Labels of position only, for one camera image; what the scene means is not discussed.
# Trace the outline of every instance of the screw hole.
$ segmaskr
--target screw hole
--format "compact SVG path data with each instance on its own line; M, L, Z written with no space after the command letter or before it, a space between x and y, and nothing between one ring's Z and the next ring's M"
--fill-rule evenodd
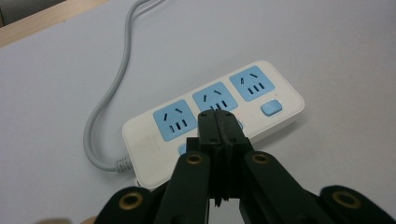
M266 156L264 156L264 155L262 155L262 154L256 154L256 155L254 155L254 156L253 156L253 160L254 160L255 162L259 163L259 164L265 164L265 163L267 163L268 161L270 161L270 160L268 159L268 157L266 157Z
M361 200L347 191L336 191L332 194L332 198L347 208L358 209L361 207Z
M132 210L140 206L143 202L143 196L138 192L131 192L122 196L119 201L119 207L123 210Z
M199 156L199 155L191 155L191 156L189 156L189 157L187 158L187 162L188 162L189 164L193 164L193 165L199 164L199 163L201 163L202 161L203 161L203 159L202 159L202 157Z

